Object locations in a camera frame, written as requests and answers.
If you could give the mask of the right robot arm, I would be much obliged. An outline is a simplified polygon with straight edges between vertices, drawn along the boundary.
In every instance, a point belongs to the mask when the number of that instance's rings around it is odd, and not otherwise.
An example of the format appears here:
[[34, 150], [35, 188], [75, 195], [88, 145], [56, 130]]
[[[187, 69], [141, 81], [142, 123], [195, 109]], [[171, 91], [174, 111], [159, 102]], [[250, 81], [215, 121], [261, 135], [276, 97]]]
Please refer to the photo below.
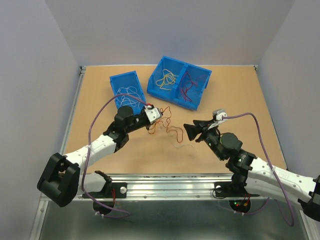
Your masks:
[[242, 195], [259, 195], [278, 201], [289, 202], [309, 218], [320, 220], [320, 179], [299, 175], [271, 165], [242, 148], [243, 143], [234, 133], [220, 133], [212, 120], [194, 120], [185, 123], [188, 139], [197, 143], [204, 141], [233, 176], [231, 192]]

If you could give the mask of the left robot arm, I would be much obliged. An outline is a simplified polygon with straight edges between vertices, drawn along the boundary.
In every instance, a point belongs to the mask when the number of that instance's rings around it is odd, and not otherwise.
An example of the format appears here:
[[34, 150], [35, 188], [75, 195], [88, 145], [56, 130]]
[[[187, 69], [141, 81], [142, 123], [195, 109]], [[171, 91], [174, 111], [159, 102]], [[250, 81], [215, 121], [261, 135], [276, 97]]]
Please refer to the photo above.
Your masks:
[[129, 141], [129, 133], [141, 128], [149, 129], [162, 117], [161, 111], [153, 105], [144, 106], [134, 114], [130, 106], [117, 110], [113, 122], [96, 140], [64, 155], [53, 154], [37, 183], [37, 189], [59, 207], [68, 205], [84, 189], [106, 197], [111, 193], [111, 179], [101, 171], [86, 174], [87, 168], [98, 160], [119, 151]]

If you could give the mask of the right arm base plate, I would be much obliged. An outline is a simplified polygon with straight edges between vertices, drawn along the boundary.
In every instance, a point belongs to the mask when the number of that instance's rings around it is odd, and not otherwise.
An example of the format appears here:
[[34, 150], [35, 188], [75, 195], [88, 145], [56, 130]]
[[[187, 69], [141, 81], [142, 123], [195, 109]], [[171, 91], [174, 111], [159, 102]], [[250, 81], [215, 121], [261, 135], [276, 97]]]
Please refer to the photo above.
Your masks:
[[248, 193], [243, 187], [231, 184], [230, 181], [215, 182], [212, 190], [212, 196], [218, 199], [222, 198], [241, 198], [241, 197], [259, 197], [259, 194]]

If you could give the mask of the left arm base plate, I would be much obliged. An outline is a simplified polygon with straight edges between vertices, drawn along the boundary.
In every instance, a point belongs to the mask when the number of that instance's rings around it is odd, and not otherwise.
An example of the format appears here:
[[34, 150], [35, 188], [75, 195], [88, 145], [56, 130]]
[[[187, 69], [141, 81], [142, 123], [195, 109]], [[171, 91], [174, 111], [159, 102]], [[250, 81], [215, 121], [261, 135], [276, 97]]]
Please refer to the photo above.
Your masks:
[[128, 184], [126, 182], [106, 183], [102, 190], [90, 191], [95, 199], [125, 199], [127, 197]]

